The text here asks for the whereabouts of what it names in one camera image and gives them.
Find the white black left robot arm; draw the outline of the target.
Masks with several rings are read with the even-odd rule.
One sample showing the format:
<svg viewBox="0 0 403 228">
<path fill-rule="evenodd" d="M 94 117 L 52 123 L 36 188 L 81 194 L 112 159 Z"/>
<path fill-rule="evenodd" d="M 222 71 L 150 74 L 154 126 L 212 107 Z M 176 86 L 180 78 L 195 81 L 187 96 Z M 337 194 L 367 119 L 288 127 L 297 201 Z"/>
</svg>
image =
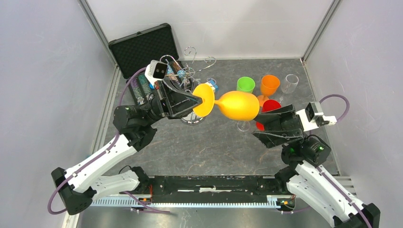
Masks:
<svg viewBox="0 0 403 228">
<path fill-rule="evenodd" d="M 141 194 L 149 189 L 149 180 L 135 171 L 114 176 L 104 173 L 145 148 L 157 132 L 154 123 L 163 118 L 180 119 L 203 103 L 199 95 L 179 90 L 170 82 L 158 81 L 155 85 L 145 104 L 116 107 L 113 124 L 117 132 L 111 141 L 77 165 L 52 171 L 56 190 L 48 202 L 50 214 L 57 214 L 51 208 L 57 194 L 65 206 L 60 213 L 75 215 L 102 197 L 132 190 Z"/>
</svg>

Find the black poker chip case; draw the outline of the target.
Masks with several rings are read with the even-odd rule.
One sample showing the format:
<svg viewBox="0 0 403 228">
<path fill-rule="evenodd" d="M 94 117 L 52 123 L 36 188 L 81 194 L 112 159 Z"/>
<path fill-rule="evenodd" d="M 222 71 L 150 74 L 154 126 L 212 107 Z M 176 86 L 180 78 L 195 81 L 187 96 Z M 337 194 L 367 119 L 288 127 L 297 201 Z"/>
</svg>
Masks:
<svg viewBox="0 0 403 228">
<path fill-rule="evenodd" d="M 108 47 L 126 80 L 149 65 L 152 60 L 160 60 L 169 64 L 167 72 L 169 79 L 176 86 L 181 85 L 182 79 L 175 74 L 180 71 L 182 65 L 171 25 L 168 23 L 112 40 L 108 43 Z"/>
</svg>

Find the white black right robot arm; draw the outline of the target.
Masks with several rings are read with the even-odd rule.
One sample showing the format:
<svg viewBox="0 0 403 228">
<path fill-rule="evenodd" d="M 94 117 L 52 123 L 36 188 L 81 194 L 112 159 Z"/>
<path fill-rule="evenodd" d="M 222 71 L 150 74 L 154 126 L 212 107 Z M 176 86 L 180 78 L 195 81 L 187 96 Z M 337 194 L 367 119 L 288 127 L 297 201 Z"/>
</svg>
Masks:
<svg viewBox="0 0 403 228">
<path fill-rule="evenodd" d="M 331 148 L 310 131 L 332 126 L 337 119 L 326 116 L 320 103 L 311 102 L 299 111 L 290 104 L 260 112 L 255 120 L 264 129 L 253 135 L 267 148 L 282 148 L 281 159 L 286 167 L 275 175 L 277 192 L 301 198 L 334 228 L 379 227 L 379 208 L 355 197 L 323 166 Z"/>
</svg>

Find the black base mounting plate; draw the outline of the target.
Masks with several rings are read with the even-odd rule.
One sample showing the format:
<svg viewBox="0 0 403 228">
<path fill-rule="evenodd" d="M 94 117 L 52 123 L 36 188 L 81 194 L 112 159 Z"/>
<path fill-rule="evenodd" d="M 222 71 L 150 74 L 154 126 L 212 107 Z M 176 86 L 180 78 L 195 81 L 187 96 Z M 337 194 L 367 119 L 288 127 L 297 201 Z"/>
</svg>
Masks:
<svg viewBox="0 0 403 228">
<path fill-rule="evenodd" d="M 140 181 L 135 194 L 155 203 L 264 203 L 267 197 L 292 199 L 271 176 L 153 176 Z"/>
</svg>

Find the orange plastic wine glass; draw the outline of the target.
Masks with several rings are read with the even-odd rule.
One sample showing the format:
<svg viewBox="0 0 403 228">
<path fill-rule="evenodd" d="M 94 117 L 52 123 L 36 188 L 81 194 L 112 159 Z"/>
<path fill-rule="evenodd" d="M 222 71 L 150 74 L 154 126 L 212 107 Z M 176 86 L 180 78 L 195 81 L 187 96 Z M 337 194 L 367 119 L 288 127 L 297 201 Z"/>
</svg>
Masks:
<svg viewBox="0 0 403 228">
<path fill-rule="evenodd" d="M 269 97 L 274 95 L 280 86 L 280 80 L 274 75 L 265 75 L 260 83 L 260 95 L 257 97 L 260 107 L 269 100 Z"/>
</svg>

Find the grey white blue brick toy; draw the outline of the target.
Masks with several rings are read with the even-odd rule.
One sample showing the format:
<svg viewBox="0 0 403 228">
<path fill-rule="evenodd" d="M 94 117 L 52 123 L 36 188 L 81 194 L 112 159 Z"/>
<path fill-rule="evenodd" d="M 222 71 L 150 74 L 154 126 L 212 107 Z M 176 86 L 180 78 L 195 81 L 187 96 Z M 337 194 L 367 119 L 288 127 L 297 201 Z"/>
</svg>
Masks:
<svg viewBox="0 0 403 228">
<path fill-rule="evenodd" d="M 206 84 L 208 84 L 211 87 L 214 93 L 218 91 L 218 85 L 214 78 L 207 78 Z"/>
</svg>

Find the green plastic wine glass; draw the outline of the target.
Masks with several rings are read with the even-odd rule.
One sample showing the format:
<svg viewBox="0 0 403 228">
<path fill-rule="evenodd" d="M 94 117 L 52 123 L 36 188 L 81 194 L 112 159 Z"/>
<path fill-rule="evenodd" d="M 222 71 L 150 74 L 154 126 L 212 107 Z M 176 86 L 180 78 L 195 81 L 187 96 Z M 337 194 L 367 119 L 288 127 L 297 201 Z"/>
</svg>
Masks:
<svg viewBox="0 0 403 228">
<path fill-rule="evenodd" d="M 236 90 L 245 93 L 253 93 L 255 85 L 255 81 L 251 77 L 243 76 L 237 80 Z"/>
</svg>

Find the yellow plastic wine glass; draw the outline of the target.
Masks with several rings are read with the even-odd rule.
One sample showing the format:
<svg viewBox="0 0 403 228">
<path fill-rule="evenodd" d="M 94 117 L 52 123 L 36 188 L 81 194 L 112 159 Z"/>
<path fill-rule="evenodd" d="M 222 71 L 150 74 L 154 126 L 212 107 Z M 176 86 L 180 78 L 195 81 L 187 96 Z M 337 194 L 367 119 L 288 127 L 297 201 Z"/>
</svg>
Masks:
<svg viewBox="0 0 403 228">
<path fill-rule="evenodd" d="M 224 116 L 236 121 L 251 121 L 259 114 L 258 98 L 250 93 L 229 91 L 215 99 L 212 88 L 207 84 L 200 84 L 192 95 L 201 99 L 201 104 L 193 108 L 195 114 L 201 117 L 208 116 L 214 106 L 218 106 Z"/>
</svg>

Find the red plastic wine glass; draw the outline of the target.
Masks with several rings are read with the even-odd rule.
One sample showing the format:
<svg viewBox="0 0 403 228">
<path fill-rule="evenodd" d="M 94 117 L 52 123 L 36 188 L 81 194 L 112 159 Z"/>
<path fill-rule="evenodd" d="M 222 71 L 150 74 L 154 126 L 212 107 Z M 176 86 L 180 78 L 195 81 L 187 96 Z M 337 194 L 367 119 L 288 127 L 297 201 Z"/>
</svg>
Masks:
<svg viewBox="0 0 403 228">
<path fill-rule="evenodd" d="M 281 104 L 275 100 L 267 100 L 263 103 L 263 107 L 261 109 L 261 112 L 268 112 L 268 111 L 273 111 L 275 109 L 281 108 Z M 256 122 L 256 127 L 258 130 L 263 131 L 264 130 L 264 125 Z"/>
</svg>

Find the clear wine glass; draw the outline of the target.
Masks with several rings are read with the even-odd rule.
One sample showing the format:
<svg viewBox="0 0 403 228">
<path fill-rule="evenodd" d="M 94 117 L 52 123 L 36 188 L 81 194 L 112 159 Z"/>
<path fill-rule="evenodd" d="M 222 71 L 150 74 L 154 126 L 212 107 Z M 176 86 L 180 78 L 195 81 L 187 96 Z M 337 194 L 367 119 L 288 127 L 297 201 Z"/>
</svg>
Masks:
<svg viewBox="0 0 403 228">
<path fill-rule="evenodd" d="M 249 121 L 238 121 L 237 129 L 241 132 L 247 132 L 250 129 L 250 122 Z"/>
<path fill-rule="evenodd" d="M 284 100 L 284 95 L 291 94 L 295 91 L 299 83 L 299 78 L 295 74 L 287 75 L 280 84 L 280 89 L 283 95 L 279 98 L 280 103 Z"/>
</svg>

